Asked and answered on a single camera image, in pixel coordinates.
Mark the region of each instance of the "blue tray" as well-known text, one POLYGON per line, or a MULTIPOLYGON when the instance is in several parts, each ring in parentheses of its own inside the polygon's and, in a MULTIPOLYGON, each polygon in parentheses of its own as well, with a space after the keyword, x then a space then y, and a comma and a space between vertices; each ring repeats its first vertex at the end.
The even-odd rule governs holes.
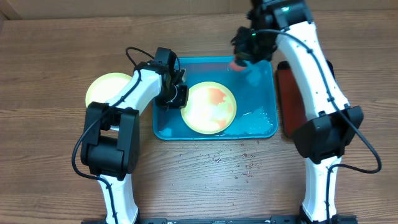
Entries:
POLYGON ((201 82, 217 82, 236 99, 236 116, 224 131, 200 134, 190 129, 180 110, 162 110, 154 104, 154 133, 163 140, 217 140, 269 138, 278 129, 271 63, 261 61, 242 72, 229 69, 233 57, 180 58, 189 88, 201 82))

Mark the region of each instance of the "table surface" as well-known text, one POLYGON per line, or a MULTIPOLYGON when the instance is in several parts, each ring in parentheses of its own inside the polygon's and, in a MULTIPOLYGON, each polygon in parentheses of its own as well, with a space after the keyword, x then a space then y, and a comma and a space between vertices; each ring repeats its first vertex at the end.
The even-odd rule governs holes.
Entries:
MULTIPOLYGON (((383 161, 376 175, 339 171, 338 211, 357 215, 360 223, 395 223, 398 11, 313 14, 336 79, 351 104, 361 105, 361 130, 383 161)), ((131 74, 133 67, 124 54, 130 45, 148 52, 168 47, 180 57, 231 55, 229 41, 246 25, 243 14, 5 21, 0 34, 0 223, 103 218, 98 184, 77 176, 70 164, 91 82, 105 73, 131 74)), ((132 56, 147 60, 141 54, 132 56)), ((283 59, 276 53, 273 67, 283 59)), ((151 113, 149 107, 141 116, 141 157, 134 172, 134 196, 142 217, 298 213, 305 193, 304 159, 282 136, 281 127, 270 139, 161 141, 152 132, 151 113), (259 168, 246 168, 252 163, 259 168), (252 177, 242 175, 247 171, 252 177)), ((346 149, 344 162, 376 166, 357 137, 346 149)))

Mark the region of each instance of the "wire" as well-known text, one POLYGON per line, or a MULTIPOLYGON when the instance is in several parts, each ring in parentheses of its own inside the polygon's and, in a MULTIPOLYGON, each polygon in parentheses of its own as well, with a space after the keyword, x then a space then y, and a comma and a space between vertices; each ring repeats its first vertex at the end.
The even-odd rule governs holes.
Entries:
POLYGON ((305 50, 307 50, 307 53, 310 54, 315 63, 317 64, 317 67, 319 69, 319 72, 322 76, 322 80, 323 80, 323 84, 325 84, 325 88, 326 88, 326 92, 328 93, 329 99, 328 101, 330 103, 332 103, 333 107, 335 108, 335 110, 339 113, 339 115, 344 119, 344 121, 348 124, 348 126, 350 126, 350 128, 352 128, 355 133, 358 135, 358 137, 362 140, 363 143, 365 143, 365 145, 369 148, 369 150, 372 152, 372 154, 374 155, 374 157, 376 158, 377 161, 377 168, 374 170, 366 170, 366 169, 360 169, 354 166, 350 166, 350 165, 346 165, 346 164, 334 164, 332 166, 330 166, 328 168, 328 176, 326 179, 326 218, 327 218, 327 223, 331 224, 331 220, 330 220, 330 211, 329 211, 329 189, 330 189, 330 174, 333 172, 333 169, 335 167, 344 167, 344 168, 348 168, 351 170, 355 170, 358 172, 362 172, 365 174, 375 174, 378 173, 381 168, 382 168, 382 164, 381 164, 381 159, 379 154, 376 152, 376 150, 373 148, 373 146, 369 143, 369 141, 366 139, 366 137, 355 127, 355 125, 343 114, 343 112, 339 109, 339 107, 336 105, 335 103, 335 98, 331 95, 329 86, 328 86, 328 82, 326 80, 326 76, 323 72, 322 66, 319 62, 319 60, 317 59, 317 56, 313 53, 313 50, 306 44, 304 44, 304 42, 302 42, 300 39, 296 38, 295 36, 288 34, 286 32, 282 32, 279 30, 273 30, 273 29, 261 29, 261 30, 257 30, 255 33, 260 33, 260 32, 268 32, 268 33, 274 33, 274 34, 281 34, 281 35, 285 35, 291 39, 293 39, 294 41, 296 41, 298 44, 300 44, 301 46, 303 46, 305 48, 305 50))
MULTIPOLYGON (((152 56, 150 53, 148 53, 148 52, 146 52, 146 51, 144 51, 144 50, 138 49, 137 47, 128 47, 128 48, 126 49, 126 52, 127 52, 128 50, 136 50, 136 51, 138 51, 138 52, 141 52, 141 53, 143 53, 143 54, 148 55, 148 57, 150 57, 150 58, 152 58, 152 59, 155 59, 154 56, 152 56)), ((127 54, 127 57, 129 57, 130 61, 133 62, 133 60, 131 59, 130 55, 129 55, 128 53, 126 53, 126 54, 127 54)))
MULTIPOLYGON (((129 60, 131 61, 131 63, 134 65, 134 69, 137 68, 137 64, 136 64, 136 62, 131 58, 131 56, 129 55, 129 50, 137 50, 137 51, 139 51, 139 52, 142 52, 142 53, 148 55, 148 56, 149 56, 150 58, 152 58, 152 59, 154 58, 151 54, 149 54, 149 53, 147 53, 147 52, 145 52, 145 51, 143 51, 143 50, 141 50, 141 49, 138 49, 138 48, 135 48, 135 47, 128 47, 128 48, 126 48, 126 55, 127 55, 127 57, 129 58, 129 60)), ((111 184, 110 184, 106 179, 104 179, 104 178, 102 178, 102 177, 98 177, 98 176, 95 176, 95 175, 88 175, 88 174, 84 174, 84 173, 80 172, 80 170, 79 170, 79 169, 77 168, 77 166, 76 166, 76 155, 77 155, 77 151, 78 151, 78 149, 79 149, 79 146, 80 146, 81 142, 84 140, 84 137, 87 135, 88 131, 89 131, 98 121, 101 121, 101 119, 104 118, 110 111, 112 111, 113 109, 115 109, 115 107, 117 107, 119 104, 121 104, 121 103, 122 103, 122 102, 123 102, 123 101, 124 101, 136 88, 137 88, 139 82, 142 81, 142 80, 141 80, 141 71, 140 71, 140 70, 137 70, 137 71, 138 71, 138 80, 137 80, 137 82, 131 87, 131 89, 130 89, 129 91, 126 92, 125 95, 123 95, 122 97, 120 97, 120 99, 119 99, 115 104, 113 104, 112 106, 110 106, 103 114, 101 114, 101 116, 100 116, 97 120, 95 120, 95 121, 86 129, 86 131, 80 136, 79 140, 76 142, 75 148, 73 149, 73 153, 72 153, 72 167, 73 167, 73 170, 74 170, 79 176, 85 177, 85 178, 88 178, 88 179, 98 180, 98 181, 103 182, 103 183, 106 185, 106 188, 107 188, 107 190, 109 191, 109 197, 110 197, 110 200, 111 200, 111 208, 112 208, 112 213, 113 213, 113 218, 114 218, 115 224, 118 224, 118 218, 117 218, 117 213, 116 213, 116 209, 115 209, 115 206, 114 206, 114 199, 113 199, 113 193, 112 193, 111 184)))
POLYGON ((176 56, 177 61, 178 61, 178 70, 181 72, 181 63, 180 63, 180 59, 176 56))

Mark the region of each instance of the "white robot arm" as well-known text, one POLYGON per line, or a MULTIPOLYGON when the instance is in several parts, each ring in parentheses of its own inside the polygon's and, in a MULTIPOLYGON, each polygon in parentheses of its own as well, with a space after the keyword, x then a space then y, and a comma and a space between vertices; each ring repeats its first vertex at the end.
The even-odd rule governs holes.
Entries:
POLYGON ((167 109, 181 108, 187 103, 188 88, 181 85, 185 71, 175 70, 175 61, 176 55, 170 49, 158 48, 154 60, 140 63, 131 81, 115 97, 106 103, 92 102, 87 108, 85 131, 93 120, 100 118, 101 122, 84 138, 81 161, 92 174, 111 185, 116 217, 107 185, 98 181, 108 211, 107 224, 116 220, 133 224, 139 217, 132 191, 132 172, 139 155, 139 115, 153 99, 157 106, 167 109), (124 100, 102 117, 109 105, 115 105, 121 98, 124 100), (118 139, 101 136, 100 129, 119 131, 118 139))
POLYGON ((336 215, 334 203, 337 167, 330 176, 329 217, 326 212, 326 183, 329 168, 340 164, 353 130, 341 120, 342 111, 358 128, 363 120, 359 107, 349 102, 335 82, 320 48, 317 28, 301 0, 252 1, 248 14, 251 28, 241 27, 231 41, 235 63, 271 60, 279 49, 286 57, 300 90, 307 123, 293 133, 294 143, 305 159, 306 191, 300 219, 307 223, 325 222, 336 215))

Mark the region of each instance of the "paper plate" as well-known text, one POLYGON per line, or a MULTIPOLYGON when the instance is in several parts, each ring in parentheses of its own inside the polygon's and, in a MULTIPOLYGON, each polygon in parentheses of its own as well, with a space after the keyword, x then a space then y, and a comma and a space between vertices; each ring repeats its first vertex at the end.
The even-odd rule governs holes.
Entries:
POLYGON ((93 101, 105 103, 116 96, 131 80, 131 76, 123 73, 109 73, 97 78, 86 93, 86 107, 93 101))
POLYGON ((201 134, 216 134, 226 129, 236 115, 236 100, 225 86, 202 82, 189 89, 187 106, 181 109, 182 119, 201 134))

